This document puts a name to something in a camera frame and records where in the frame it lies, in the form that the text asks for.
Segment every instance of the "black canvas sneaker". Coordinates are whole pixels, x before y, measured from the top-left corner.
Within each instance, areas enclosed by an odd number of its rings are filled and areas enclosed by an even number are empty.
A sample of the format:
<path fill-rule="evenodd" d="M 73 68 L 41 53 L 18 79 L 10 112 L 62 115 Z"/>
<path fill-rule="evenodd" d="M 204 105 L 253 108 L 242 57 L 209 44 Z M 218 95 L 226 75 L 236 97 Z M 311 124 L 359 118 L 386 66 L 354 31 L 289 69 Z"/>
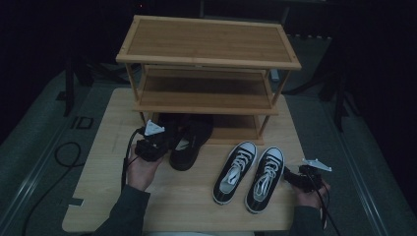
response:
<path fill-rule="evenodd" d="M 174 144 L 169 163 L 180 171 L 190 169 L 196 162 L 200 148 L 211 136 L 212 115 L 191 115 L 187 125 L 180 131 Z"/>
<path fill-rule="evenodd" d="M 257 147 L 252 142 L 243 142 L 229 153 L 212 191 L 217 204 L 230 203 L 240 181 L 255 163 L 256 158 Z"/>
<path fill-rule="evenodd" d="M 264 151 L 259 159 L 254 182 L 245 199 L 250 213 L 261 213 L 268 205 L 270 196 L 284 170 L 284 155 L 277 147 Z"/>

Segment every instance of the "floor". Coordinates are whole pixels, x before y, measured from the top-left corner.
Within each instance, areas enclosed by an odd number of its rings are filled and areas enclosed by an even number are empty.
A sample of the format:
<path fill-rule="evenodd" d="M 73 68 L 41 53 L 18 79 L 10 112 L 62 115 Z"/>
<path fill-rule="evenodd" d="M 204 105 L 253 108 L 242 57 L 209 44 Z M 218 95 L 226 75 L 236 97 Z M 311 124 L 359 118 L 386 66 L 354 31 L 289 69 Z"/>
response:
<path fill-rule="evenodd" d="M 312 77 L 329 43 L 317 38 L 291 37 L 290 41 L 303 69 L 291 74 L 285 89 L 294 89 Z M 65 158 L 66 163 L 78 156 L 78 163 L 87 159 L 112 90 L 125 86 L 96 75 L 93 87 L 76 85 L 74 110 L 63 117 L 64 103 L 55 100 L 64 89 L 63 81 L 61 74 L 49 83 L 0 147 L 0 235 L 81 234 L 64 232 L 61 222 L 82 168 L 68 170 L 57 159 Z M 367 125 L 345 105 L 347 116 L 342 118 L 344 132 L 340 133 L 332 122 L 334 101 L 318 99 L 321 86 L 286 98 L 306 156 L 318 158 L 334 170 L 324 173 L 324 177 L 331 183 L 329 210 L 341 235 L 415 235 L 416 217 Z M 89 129 L 73 127 L 80 117 L 93 119 Z M 81 153 L 75 145 L 62 146 L 68 142 L 77 142 Z M 330 223 L 326 234 L 336 235 Z"/>

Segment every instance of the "shoelace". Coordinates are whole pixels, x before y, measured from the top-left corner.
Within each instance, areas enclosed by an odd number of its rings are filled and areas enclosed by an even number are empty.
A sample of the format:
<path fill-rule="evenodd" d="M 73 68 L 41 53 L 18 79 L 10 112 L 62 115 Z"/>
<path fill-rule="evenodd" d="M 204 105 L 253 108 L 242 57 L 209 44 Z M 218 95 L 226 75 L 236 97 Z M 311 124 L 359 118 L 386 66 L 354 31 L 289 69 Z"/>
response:
<path fill-rule="evenodd" d="M 267 163 L 264 169 L 264 175 L 258 180 L 255 187 L 255 195 L 264 196 L 267 194 L 273 178 L 276 176 L 276 171 L 279 168 L 280 160 L 273 156 L 267 156 Z"/>
<path fill-rule="evenodd" d="M 227 173 L 227 183 L 234 185 L 240 178 L 240 174 L 245 170 L 249 162 L 250 155 L 244 150 L 238 150 L 236 158 L 233 160 L 232 167 Z"/>

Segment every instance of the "person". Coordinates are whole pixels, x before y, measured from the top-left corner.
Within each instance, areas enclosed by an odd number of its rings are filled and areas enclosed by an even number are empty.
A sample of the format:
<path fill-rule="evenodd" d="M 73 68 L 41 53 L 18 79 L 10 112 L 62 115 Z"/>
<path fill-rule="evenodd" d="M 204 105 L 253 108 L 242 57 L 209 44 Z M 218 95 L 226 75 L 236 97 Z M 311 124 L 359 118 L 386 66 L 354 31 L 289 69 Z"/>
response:
<path fill-rule="evenodd" d="M 114 235 L 141 235 L 144 226 L 144 216 L 148 206 L 150 193 L 145 192 L 151 184 L 158 165 L 162 158 L 156 162 L 147 162 L 134 155 L 132 146 L 127 173 L 127 185 L 110 212 L 109 217 L 92 233 L 93 236 Z M 303 190 L 292 186 L 296 207 L 294 208 L 293 224 L 289 230 L 289 236 L 322 236 L 320 208 L 321 201 L 315 192 L 304 193 Z M 320 193 L 325 196 L 325 187 Z"/>

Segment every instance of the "forearm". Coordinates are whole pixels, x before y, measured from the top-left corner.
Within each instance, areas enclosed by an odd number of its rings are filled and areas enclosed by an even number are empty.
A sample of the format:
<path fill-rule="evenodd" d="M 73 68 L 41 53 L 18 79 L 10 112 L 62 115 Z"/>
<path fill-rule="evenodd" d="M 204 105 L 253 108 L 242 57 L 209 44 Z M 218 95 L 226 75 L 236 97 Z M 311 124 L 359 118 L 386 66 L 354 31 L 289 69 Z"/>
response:
<path fill-rule="evenodd" d="M 320 211 L 311 206 L 296 206 L 289 236 L 323 236 Z"/>
<path fill-rule="evenodd" d="M 141 235 L 149 196 L 149 193 L 125 186 L 109 218 L 92 235 Z"/>

